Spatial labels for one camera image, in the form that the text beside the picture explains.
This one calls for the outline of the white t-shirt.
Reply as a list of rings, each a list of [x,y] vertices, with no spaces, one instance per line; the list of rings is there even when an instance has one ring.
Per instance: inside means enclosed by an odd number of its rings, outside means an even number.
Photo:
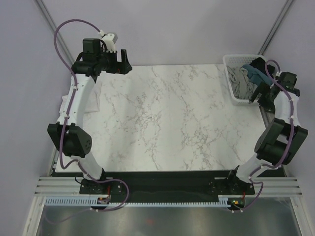
[[[60,116],[68,114],[70,117],[83,116],[84,113],[98,112],[100,107],[100,92],[102,82],[79,82],[77,86],[71,84],[68,95],[62,96]]]

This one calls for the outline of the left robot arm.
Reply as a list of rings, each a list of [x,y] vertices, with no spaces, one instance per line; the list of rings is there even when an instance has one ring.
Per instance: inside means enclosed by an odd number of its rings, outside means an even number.
[[[96,193],[104,193],[108,181],[102,178],[103,169],[92,154],[92,138],[83,129],[83,116],[90,94],[102,72],[127,74],[132,70],[127,52],[121,50],[117,59],[116,35],[108,33],[102,38],[83,40],[83,51],[70,67],[71,85],[63,111],[56,123],[49,124],[47,131],[59,151],[60,167],[65,170],[75,163]]]

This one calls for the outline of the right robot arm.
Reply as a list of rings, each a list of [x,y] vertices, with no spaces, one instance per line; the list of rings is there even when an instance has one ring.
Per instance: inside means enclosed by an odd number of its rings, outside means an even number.
[[[274,84],[261,83],[252,98],[258,99],[260,107],[274,114],[274,118],[259,137],[253,157],[239,166],[236,177],[228,178],[225,187],[230,193],[238,193],[243,182],[249,183],[268,169],[276,169],[291,162],[308,131],[302,128],[297,117],[297,103],[300,91],[295,88],[297,76],[282,72]]]

